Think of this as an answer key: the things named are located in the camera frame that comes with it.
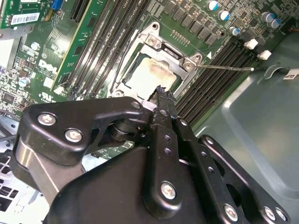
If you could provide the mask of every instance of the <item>white label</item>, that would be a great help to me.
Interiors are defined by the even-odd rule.
[[[54,80],[53,79],[50,79],[49,77],[46,77],[43,85],[44,87],[48,87],[48,88],[52,88],[52,85],[54,84]]]
[[[14,15],[11,20],[11,25],[26,23],[26,22],[35,22],[38,21],[40,13],[30,13],[30,14],[21,14]]]
[[[37,3],[38,0],[21,0],[21,3]]]
[[[299,69],[291,69],[289,73],[284,77],[284,80],[293,80],[299,74]]]

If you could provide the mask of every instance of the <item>black ram slot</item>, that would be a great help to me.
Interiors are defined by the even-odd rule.
[[[246,67],[250,66],[256,56],[232,38],[212,65]],[[189,91],[177,103],[179,116],[194,125],[204,114],[222,98],[223,94],[243,74],[238,71],[205,69]]]

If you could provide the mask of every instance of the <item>pcie slot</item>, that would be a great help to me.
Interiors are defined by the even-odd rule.
[[[70,19],[74,20],[76,23],[80,23],[89,1],[90,0],[76,0],[71,9]]]

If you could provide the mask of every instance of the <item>green circuit board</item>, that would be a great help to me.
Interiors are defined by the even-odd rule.
[[[3,0],[0,2],[0,28],[45,21],[51,0]]]
[[[107,97],[109,85],[124,53],[123,48],[127,46],[125,38],[132,35],[130,32],[126,33],[130,26],[121,27],[122,22],[131,18],[128,10],[132,6],[138,8],[137,4],[142,1],[130,2],[131,7],[125,5],[128,4],[125,0],[111,2],[90,0],[82,13],[82,19],[74,21],[70,19],[74,2],[64,1],[61,10],[53,12],[48,22],[36,24],[32,33],[22,37],[14,69],[0,70],[0,108],[21,116],[22,111],[31,104],[76,100],[80,94],[80,99],[88,99],[91,94],[83,91],[88,82],[93,89],[101,81],[100,89],[94,97]],[[117,4],[120,6],[118,11],[115,9]],[[142,32],[151,23],[158,22],[161,38],[186,56],[200,53],[203,64],[213,61],[231,39],[229,28],[232,26],[239,28],[241,32],[250,30],[256,39],[263,42],[266,49],[272,50],[286,35],[284,25],[291,18],[299,19],[298,4],[293,0],[220,0],[215,11],[208,11],[207,2],[204,0],[148,0],[144,1],[144,4],[144,10],[134,12],[140,15],[136,17],[132,31]],[[219,21],[218,13],[221,10],[229,11],[230,17],[227,21]],[[274,13],[281,20],[281,26],[277,29],[268,27],[261,21],[263,12]],[[115,20],[119,29],[104,30],[104,23],[99,21],[105,21],[110,25],[117,16],[121,19]],[[98,38],[101,32],[107,33],[106,39],[101,39],[106,44],[101,45],[102,51],[99,48],[100,50],[93,53],[88,52],[89,56],[94,56],[94,66],[84,71],[89,66],[88,60],[80,62],[80,58],[85,56],[85,45],[92,40],[91,38]],[[100,68],[97,67],[99,62],[102,63]],[[113,65],[103,78],[103,70],[110,62],[113,62]],[[70,79],[76,67],[77,73]],[[201,72],[197,71],[194,79],[180,93],[179,99]],[[25,86],[20,85],[20,79],[25,82]],[[76,82],[77,93],[74,94]]]

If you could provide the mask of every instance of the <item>capacitor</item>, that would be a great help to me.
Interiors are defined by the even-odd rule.
[[[30,79],[28,77],[20,78],[18,84],[20,87],[26,87],[30,84]]]
[[[238,36],[240,34],[240,30],[236,27],[229,28],[229,32],[233,36]]]
[[[208,1],[206,4],[206,8],[208,11],[214,11],[218,8],[218,2],[217,1]]]
[[[272,29],[277,29],[281,25],[280,19],[275,19],[272,22],[268,22],[267,26]]]
[[[221,20],[221,21],[228,20],[229,19],[229,12],[225,11],[225,10],[221,10],[218,13],[218,19]]]
[[[275,20],[275,15],[273,13],[264,12],[261,15],[261,20],[263,22],[273,22],[273,20]]]

